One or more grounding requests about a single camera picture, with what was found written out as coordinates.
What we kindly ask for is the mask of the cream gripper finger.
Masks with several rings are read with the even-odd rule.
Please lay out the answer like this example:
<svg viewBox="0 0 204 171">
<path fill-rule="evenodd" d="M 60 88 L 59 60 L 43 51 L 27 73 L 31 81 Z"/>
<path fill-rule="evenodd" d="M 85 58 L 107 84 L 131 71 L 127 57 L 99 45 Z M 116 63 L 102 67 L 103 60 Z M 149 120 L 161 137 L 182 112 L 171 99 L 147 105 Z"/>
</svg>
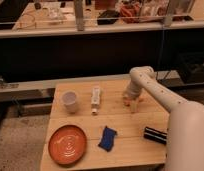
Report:
<svg viewBox="0 0 204 171">
<path fill-rule="evenodd" d="M 137 112 L 137 105 L 138 105 L 138 100 L 131 100 L 131 102 L 130 102 L 130 111 L 131 111 L 131 113 L 136 113 Z"/>
</svg>

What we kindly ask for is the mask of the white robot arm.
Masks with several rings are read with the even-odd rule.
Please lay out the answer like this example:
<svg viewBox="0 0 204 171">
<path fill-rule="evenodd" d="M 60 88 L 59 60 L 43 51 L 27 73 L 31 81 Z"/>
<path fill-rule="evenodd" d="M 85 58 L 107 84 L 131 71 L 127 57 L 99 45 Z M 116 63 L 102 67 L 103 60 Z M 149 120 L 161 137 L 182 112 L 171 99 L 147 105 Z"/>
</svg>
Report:
<svg viewBox="0 0 204 171">
<path fill-rule="evenodd" d="M 204 171 L 204 105 L 158 83 L 150 66 L 133 67 L 129 74 L 129 100 L 146 90 L 169 113 L 164 171 Z"/>
</svg>

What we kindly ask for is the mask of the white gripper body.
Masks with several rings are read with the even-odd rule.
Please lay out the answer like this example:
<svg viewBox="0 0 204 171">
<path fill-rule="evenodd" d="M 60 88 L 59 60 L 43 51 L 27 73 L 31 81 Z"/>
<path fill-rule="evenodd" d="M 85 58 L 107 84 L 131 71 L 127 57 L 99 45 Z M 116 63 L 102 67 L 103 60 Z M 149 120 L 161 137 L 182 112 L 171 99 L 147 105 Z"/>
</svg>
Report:
<svg viewBox="0 0 204 171">
<path fill-rule="evenodd" d="M 141 92 L 142 87 L 131 81 L 123 92 L 123 96 L 128 99 L 135 100 L 141 95 Z"/>
</svg>

